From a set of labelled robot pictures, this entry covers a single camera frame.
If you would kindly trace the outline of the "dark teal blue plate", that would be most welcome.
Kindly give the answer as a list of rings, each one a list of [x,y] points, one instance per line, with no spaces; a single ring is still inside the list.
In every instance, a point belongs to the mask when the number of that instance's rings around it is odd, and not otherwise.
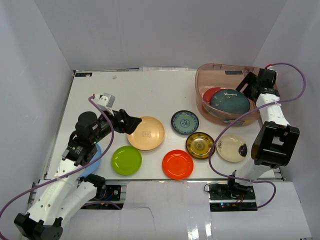
[[[210,106],[230,114],[244,114],[250,110],[249,99],[235,89],[222,89],[216,92],[210,102]]]

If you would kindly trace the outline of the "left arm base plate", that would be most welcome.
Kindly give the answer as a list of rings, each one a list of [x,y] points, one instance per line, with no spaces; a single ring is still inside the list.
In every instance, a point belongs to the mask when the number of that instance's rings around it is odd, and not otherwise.
[[[94,199],[98,201],[119,201],[121,190],[121,185],[106,185],[98,190]]]

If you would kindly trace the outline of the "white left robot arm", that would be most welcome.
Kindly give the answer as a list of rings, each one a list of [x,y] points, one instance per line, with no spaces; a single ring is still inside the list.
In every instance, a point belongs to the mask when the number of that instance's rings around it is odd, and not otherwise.
[[[29,240],[58,240],[64,225],[87,201],[105,196],[106,180],[96,174],[82,176],[97,152],[96,144],[112,130],[132,134],[142,122],[120,109],[100,116],[86,111],[79,115],[71,133],[53,182],[38,201],[25,213],[19,213],[14,224]]]

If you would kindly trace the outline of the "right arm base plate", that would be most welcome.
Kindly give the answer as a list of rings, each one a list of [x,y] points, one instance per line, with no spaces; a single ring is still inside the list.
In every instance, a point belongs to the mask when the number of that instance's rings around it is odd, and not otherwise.
[[[230,187],[227,184],[207,183],[203,190],[209,193],[210,200],[255,200],[256,195],[253,187],[248,191]]]

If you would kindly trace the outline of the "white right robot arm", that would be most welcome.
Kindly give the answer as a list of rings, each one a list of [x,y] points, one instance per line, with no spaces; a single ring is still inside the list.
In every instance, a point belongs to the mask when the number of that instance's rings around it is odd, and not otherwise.
[[[249,72],[236,88],[254,101],[262,127],[252,144],[251,159],[228,177],[225,192],[233,200],[248,192],[265,172],[286,166],[300,136],[300,130],[291,126],[283,114],[280,94],[274,88],[276,79],[275,70],[261,68],[258,74]]]

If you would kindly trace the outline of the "red plate with teal flower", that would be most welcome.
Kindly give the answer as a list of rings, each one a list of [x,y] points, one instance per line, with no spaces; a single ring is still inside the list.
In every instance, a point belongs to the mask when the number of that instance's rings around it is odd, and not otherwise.
[[[211,102],[211,99],[214,94],[217,92],[224,90],[225,88],[223,87],[211,87],[210,89],[206,90],[205,93],[203,94],[202,98],[203,100],[208,104]]]

